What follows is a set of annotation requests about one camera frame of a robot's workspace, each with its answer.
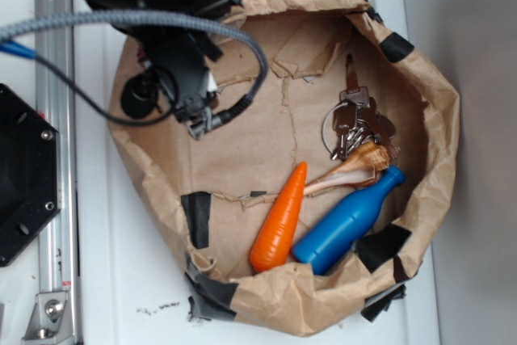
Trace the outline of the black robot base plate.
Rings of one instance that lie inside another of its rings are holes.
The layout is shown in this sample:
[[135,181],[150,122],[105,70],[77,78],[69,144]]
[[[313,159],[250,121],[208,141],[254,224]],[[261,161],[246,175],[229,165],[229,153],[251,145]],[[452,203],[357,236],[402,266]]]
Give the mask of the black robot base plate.
[[59,210],[58,132],[1,85],[1,266],[10,266]]

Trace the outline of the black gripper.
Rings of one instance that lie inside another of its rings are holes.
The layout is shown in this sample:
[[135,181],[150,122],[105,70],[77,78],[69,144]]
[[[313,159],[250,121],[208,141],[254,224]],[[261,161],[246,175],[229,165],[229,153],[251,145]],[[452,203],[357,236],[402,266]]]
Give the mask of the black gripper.
[[203,32],[184,29],[149,29],[137,37],[145,70],[124,85],[120,105],[126,116],[144,119],[158,109],[163,93],[169,109],[195,139],[212,124],[215,93],[210,91],[210,72],[206,60],[217,61],[222,51]]

